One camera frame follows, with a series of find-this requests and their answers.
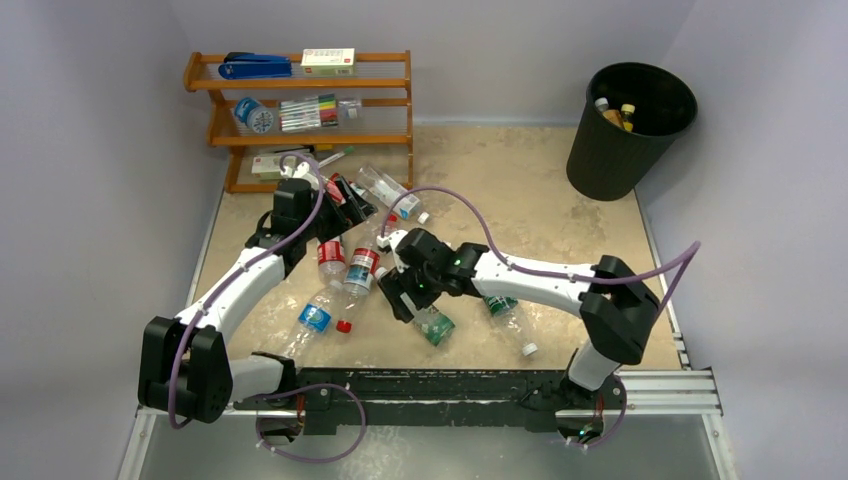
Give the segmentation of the black ribbed waste bin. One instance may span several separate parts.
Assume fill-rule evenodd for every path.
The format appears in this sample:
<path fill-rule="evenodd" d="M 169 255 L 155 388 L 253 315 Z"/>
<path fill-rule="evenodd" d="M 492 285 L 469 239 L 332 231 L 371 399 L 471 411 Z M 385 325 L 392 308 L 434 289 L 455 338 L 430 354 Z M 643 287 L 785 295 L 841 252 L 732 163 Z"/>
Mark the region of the black ribbed waste bin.
<path fill-rule="evenodd" d="M 593 200 L 625 197 L 691 129 L 697 114 L 693 91 L 667 70 L 639 62 L 602 68 L 587 86 L 568 180 Z"/>

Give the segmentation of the dark green label water bottle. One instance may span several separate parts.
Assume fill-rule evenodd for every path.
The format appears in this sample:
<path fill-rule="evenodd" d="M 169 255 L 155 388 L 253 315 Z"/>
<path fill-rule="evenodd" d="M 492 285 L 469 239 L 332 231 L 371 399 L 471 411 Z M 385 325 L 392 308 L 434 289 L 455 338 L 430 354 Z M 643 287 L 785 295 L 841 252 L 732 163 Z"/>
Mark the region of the dark green label water bottle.
<path fill-rule="evenodd" d="M 483 303 L 494 327 L 523 357 L 530 357 L 538 351 L 529 320 L 517 299 L 486 296 Z"/>

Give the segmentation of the yellow honey pomelo bottle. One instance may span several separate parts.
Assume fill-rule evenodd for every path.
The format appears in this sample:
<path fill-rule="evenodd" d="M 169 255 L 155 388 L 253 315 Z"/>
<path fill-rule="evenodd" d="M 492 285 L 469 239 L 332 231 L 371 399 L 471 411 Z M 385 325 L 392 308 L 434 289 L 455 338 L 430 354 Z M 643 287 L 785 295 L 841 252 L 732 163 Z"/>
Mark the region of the yellow honey pomelo bottle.
<path fill-rule="evenodd" d="M 634 128 L 633 117 L 636 107 L 633 104 L 625 103 L 619 110 L 621 126 L 627 132 L 632 132 Z"/>

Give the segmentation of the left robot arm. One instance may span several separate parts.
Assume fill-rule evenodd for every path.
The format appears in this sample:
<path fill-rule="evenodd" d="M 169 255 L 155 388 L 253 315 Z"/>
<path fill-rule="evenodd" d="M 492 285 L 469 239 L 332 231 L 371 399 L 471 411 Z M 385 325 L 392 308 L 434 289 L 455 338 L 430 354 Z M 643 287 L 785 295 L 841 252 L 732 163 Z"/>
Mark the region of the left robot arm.
<path fill-rule="evenodd" d="M 236 262 L 200 299 L 144 328 L 138 401 L 187 420 L 212 423 L 233 403 L 260 396 L 284 409 L 297 399 L 293 359 L 256 352 L 232 360 L 227 344 L 273 288 L 305 257 L 310 241 L 338 237 L 377 213 L 342 176 L 313 183 L 283 179 Z"/>

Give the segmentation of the white label clear bottle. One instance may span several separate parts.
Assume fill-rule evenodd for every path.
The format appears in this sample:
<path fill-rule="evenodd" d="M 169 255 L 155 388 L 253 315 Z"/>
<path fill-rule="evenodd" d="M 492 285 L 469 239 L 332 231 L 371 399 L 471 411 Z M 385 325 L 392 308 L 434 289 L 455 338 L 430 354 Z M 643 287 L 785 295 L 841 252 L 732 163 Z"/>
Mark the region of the white label clear bottle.
<path fill-rule="evenodd" d="M 407 195 L 408 190 L 404 186 L 369 164 L 359 169 L 356 183 L 404 220 L 414 220 L 425 225 L 430 219 L 422 201 L 415 194 Z"/>

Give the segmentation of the gold and red drink bottle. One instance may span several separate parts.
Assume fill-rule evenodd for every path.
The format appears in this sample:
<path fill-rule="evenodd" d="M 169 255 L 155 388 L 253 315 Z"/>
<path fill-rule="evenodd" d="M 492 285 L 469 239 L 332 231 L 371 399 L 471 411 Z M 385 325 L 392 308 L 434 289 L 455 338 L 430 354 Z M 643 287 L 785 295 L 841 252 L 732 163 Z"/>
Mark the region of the gold and red drink bottle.
<path fill-rule="evenodd" d="M 594 106 L 596 110 L 611 124 L 617 126 L 620 129 L 624 128 L 620 111 L 612 108 L 606 97 L 596 99 L 594 101 Z"/>

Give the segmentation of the light green label bottle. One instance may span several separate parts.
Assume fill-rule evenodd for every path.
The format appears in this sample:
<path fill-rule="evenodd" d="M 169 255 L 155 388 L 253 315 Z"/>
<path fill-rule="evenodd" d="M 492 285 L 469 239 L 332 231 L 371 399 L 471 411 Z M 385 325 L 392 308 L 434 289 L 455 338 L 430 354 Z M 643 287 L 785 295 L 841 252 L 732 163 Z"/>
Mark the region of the light green label bottle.
<path fill-rule="evenodd" d="M 416 311 L 409 324 L 433 347 L 445 344 L 456 329 L 453 320 L 435 304 Z"/>

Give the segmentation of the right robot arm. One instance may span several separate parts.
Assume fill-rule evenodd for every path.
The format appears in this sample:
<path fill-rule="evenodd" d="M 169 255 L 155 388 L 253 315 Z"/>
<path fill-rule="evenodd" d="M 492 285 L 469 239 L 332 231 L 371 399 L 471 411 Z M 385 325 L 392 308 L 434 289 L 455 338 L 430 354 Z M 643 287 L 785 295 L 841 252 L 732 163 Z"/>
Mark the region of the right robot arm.
<path fill-rule="evenodd" d="M 457 248 L 422 228 L 398 230 L 377 239 L 394 258 L 378 285 L 393 316 L 411 322 L 443 294 L 453 297 L 510 297 L 564 311 L 582 320 L 588 338 L 561 381 L 564 399 L 584 407 L 620 366 L 636 366 L 660 312 L 657 296 L 621 259 L 554 264 L 504 255 L 463 243 Z"/>

